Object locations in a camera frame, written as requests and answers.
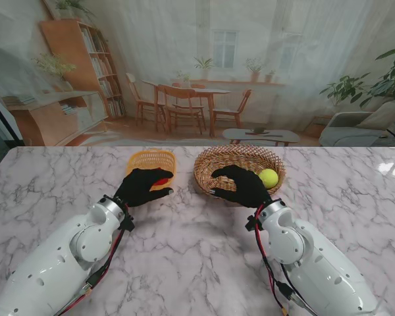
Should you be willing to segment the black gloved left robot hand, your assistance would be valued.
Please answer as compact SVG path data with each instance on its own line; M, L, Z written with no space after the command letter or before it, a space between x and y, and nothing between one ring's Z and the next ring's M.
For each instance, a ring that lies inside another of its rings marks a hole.
M173 192L172 188L151 191L152 186L163 179L171 179L173 173L163 169L134 169L124 178L112 197L120 208L138 207L163 198Z

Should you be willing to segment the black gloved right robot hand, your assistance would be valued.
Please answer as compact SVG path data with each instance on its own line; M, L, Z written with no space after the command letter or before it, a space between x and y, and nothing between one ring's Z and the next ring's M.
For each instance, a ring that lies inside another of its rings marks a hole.
M229 165L217 169L211 174L212 178L220 176L232 179L236 185L236 191L212 188L210 192L213 196L254 209L259 209L262 205L272 201L262 180L254 172L236 165Z

